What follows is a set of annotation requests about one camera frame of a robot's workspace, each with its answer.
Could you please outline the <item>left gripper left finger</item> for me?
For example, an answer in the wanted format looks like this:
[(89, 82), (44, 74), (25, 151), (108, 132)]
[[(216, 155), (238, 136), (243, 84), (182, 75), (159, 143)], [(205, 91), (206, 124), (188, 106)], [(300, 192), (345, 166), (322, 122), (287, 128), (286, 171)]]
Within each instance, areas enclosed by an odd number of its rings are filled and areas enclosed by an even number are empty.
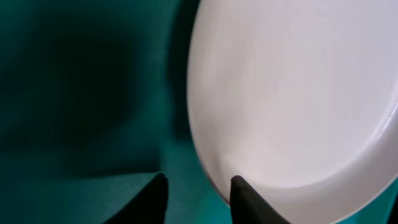
[(159, 173), (104, 224), (164, 224), (168, 199), (169, 180)]

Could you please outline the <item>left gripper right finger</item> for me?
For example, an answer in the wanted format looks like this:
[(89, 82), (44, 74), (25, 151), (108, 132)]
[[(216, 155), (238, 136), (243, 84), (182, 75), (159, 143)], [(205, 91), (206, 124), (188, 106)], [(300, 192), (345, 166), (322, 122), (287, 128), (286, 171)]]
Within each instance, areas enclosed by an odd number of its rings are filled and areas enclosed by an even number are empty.
[(290, 224), (240, 175), (231, 179), (229, 205), (233, 224)]

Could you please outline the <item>white round plate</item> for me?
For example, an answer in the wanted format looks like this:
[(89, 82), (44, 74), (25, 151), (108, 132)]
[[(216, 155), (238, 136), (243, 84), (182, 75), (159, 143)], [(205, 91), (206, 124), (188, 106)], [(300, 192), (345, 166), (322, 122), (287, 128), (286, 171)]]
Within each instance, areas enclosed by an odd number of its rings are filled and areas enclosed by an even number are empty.
[(337, 223), (397, 178), (397, 0), (205, 0), (188, 114), (229, 201), (243, 177), (291, 223)]

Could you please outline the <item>teal plastic serving tray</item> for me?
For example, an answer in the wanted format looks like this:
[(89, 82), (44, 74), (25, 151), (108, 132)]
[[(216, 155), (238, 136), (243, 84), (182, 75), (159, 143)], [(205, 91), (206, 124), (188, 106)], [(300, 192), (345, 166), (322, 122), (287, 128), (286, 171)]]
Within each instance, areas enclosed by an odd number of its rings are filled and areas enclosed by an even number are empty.
[(190, 129), (200, 2), (1, 2), (2, 223), (104, 223), (159, 173), (164, 223), (232, 223)]

